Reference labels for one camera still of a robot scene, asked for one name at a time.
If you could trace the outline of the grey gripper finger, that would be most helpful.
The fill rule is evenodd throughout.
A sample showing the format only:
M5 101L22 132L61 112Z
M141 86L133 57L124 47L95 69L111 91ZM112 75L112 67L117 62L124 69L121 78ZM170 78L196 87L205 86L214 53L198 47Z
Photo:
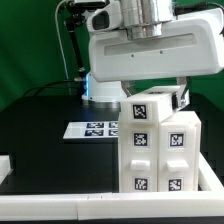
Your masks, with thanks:
M130 97L136 94L135 82L134 81L122 81L121 87L126 97Z
M178 106L181 107L184 104L185 94L189 90L190 78L187 76L177 77L176 81L179 86L179 89L176 92L176 98Z

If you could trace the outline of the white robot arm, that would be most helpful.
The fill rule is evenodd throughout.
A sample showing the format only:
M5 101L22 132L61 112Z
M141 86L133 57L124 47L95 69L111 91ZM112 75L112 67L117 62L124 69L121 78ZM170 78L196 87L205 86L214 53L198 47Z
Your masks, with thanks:
M87 26L91 79L130 92L134 80L173 78L178 107L188 78L224 69L224 6L203 0L61 0L67 29Z

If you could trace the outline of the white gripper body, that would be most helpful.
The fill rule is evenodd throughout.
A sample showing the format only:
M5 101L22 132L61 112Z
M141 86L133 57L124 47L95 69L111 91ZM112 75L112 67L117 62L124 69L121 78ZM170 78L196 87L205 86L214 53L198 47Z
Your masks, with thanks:
M124 30L95 34L91 73L99 82L216 74L224 69L224 13L215 8L180 15L162 34L128 40Z

